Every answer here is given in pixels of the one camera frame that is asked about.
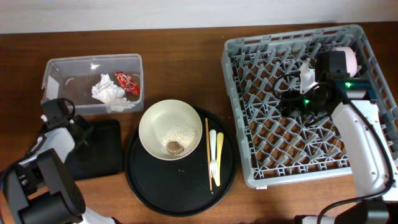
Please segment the small pink bowl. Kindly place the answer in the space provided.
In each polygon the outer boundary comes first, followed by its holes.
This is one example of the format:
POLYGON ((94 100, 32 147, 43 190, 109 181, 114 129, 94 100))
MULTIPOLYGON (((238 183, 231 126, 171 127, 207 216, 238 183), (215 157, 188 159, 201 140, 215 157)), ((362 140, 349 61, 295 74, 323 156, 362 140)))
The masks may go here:
POLYGON ((349 73, 350 77, 354 77, 358 67, 354 51, 350 47, 333 47, 332 51, 345 53, 347 72, 349 73))

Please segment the clear plastic waste bin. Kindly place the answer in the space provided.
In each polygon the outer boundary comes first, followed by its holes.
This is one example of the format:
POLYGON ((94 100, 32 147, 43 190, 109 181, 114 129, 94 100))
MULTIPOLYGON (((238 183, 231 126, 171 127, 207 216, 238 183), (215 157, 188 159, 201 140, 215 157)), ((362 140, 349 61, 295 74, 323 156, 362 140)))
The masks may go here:
POLYGON ((42 89, 42 103, 56 98, 71 100, 80 115, 132 113, 144 109, 144 72, 142 58, 138 54, 92 55, 82 57, 54 58, 47 62, 42 89), (106 104, 92 97, 91 88, 108 74, 118 85, 116 72, 124 72, 139 85, 140 95, 125 93, 135 107, 123 112, 108 112, 106 104))

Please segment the white napkin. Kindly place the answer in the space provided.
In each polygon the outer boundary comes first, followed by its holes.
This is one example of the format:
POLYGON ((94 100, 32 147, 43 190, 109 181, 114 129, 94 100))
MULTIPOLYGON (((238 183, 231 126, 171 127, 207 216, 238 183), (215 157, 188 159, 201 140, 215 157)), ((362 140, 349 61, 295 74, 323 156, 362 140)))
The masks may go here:
POLYGON ((92 86, 91 94, 94 99, 105 104, 127 102, 125 90, 117 86, 108 74, 101 74, 101 80, 92 86))

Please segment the black rectangular tray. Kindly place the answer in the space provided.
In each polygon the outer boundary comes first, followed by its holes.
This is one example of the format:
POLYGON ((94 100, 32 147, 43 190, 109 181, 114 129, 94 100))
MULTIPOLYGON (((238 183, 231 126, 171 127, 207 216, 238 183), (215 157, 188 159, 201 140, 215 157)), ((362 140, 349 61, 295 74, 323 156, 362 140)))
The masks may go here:
POLYGON ((98 121, 85 143, 69 153, 65 160, 75 180, 114 175, 123 170, 121 127, 115 119, 98 121))

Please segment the red snack wrapper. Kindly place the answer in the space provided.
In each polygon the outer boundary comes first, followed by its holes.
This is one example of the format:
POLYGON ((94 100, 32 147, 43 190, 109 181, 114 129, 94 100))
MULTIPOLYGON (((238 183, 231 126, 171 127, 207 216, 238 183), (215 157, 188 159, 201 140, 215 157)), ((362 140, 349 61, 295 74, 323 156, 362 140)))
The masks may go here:
POLYGON ((124 72, 116 72, 115 77, 124 91, 133 95, 140 95, 139 85, 131 76, 126 75, 124 72))

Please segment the large cream bowl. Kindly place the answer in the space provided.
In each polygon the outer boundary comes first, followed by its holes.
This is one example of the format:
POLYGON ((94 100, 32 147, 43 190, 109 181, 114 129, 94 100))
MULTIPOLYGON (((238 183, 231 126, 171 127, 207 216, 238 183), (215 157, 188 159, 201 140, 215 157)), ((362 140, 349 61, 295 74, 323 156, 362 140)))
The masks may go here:
POLYGON ((150 155, 164 161, 176 161, 191 154, 199 145, 202 132, 203 123, 198 112, 180 100, 163 100, 155 103, 142 115, 139 123, 139 140, 142 146, 150 155), (197 129, 196 146, 184 156, 165 155, 161 150, 162 137, 170 128, 180 124, 189 124, 197 129))

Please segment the wooden chopstick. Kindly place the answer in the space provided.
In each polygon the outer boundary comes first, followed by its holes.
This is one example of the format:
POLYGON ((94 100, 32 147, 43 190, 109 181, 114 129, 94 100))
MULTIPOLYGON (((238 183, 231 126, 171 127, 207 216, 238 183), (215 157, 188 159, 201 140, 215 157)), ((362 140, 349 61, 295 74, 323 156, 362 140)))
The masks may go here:
POLYGON ((209 188, 210 188, 210 192, 212 193, 213 184, 212 184, 212 176, 211 176, 211 169, 210 169, 211 155, 210 155, 210 140, 209 140, 208 118, 205 118, 205 139, 206 139, 206 154, 207 154, 207 162, 208 162, 209 188))

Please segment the white plastic fork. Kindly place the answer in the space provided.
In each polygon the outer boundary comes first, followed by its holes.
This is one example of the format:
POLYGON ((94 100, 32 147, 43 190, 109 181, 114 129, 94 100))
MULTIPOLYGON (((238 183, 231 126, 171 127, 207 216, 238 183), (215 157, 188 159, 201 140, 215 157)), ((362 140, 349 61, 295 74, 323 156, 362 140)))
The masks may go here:
POLYGON ((209 139, 210 139, 211 161, 209 168, 212 178, 216 176, 218 170, 218 163, 216 161, 216 138, 217 138, 217 132, 214 129, 210 130, 209 139))

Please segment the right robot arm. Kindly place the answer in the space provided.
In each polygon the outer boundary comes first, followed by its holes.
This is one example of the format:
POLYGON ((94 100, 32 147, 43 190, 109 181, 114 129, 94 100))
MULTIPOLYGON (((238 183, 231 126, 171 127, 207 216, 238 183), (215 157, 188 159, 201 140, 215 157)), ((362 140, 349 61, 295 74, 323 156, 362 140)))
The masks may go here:
POLYGON ((318 54, 290 76, 300 89, 277 95, 283 117, 324 113, 337 127, 348 154, 356 197, 335 202, 319 215, 297 215, 294 223, 397 223, 397 168, 379 120, 374 88, 355 79, 357 61, 349 47, 318 54))

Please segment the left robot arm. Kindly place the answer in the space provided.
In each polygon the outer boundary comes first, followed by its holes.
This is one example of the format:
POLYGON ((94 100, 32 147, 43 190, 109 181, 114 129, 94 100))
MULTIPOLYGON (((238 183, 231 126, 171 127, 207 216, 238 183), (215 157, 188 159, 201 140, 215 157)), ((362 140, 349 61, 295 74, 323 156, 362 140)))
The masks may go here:
POLYGON ((37 139, 21 159, 1 172, 1 192, 18 224, 119 223, 86 206, 65 165, 92 131, 74 108, 68 108, 72 104, 67 98, 43 103, 44 124, 37 139))

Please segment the grey dishwasher rack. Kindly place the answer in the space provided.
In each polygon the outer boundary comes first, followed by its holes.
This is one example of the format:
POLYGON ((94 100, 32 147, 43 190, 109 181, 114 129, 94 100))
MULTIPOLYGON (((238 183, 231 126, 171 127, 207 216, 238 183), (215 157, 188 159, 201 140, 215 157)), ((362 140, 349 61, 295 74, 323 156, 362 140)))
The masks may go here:
POLYGON ((244 180, 264 189, 349 175, 345 147, 330 118, 309 126, 303 117, 284 118, 276 93, 298 90, 291 77, 315 57, 335 47, 356 54, 358 78, 368 79, 376 93, 381 128, 391 156, 397 157, 397 105, 361 26, 347 25, 230 39, 221 65, 233 108, 244 180))

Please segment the rice food scraps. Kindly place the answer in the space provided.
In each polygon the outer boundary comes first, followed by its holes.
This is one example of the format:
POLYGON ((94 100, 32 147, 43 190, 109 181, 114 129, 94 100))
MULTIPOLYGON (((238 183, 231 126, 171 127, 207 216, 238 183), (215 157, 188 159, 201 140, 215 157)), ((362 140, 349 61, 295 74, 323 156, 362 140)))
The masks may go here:
POLYGON ((188 154, 198 141, 197 129, 189 124, 179 124, 170 128, 162 137, 162 152, 171 157, 188 154))

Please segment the yellow plastic knife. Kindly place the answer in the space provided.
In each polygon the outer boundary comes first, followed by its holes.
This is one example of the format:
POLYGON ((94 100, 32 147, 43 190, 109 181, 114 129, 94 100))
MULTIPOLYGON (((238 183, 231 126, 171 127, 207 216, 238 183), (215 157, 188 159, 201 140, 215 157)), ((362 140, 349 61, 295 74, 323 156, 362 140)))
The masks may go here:
POLYGON ((217 161, 217 173, 214 177, 215 184, 217 187, 221 185, 220 174, 221 174, 221 154, 223 149, 224 134, 218 133, 216 136, 216 161, 217 161))

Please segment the round black serving tray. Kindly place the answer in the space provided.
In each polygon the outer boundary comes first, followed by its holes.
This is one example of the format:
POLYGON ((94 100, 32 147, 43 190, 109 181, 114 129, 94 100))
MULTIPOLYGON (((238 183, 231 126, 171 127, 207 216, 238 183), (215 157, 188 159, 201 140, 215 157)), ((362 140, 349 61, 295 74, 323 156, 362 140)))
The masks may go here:
POLYGON ((126 149, 125 174, 136 197, 149 209, 173 217, 196 215, 216 205, 231 188, 238 169, 236 138, 217 116, 196 108, 202 125, 224 134, 220 186, 208 180, 206 140, 187 157, 163 161, 150 155, 134 132, 126 149))

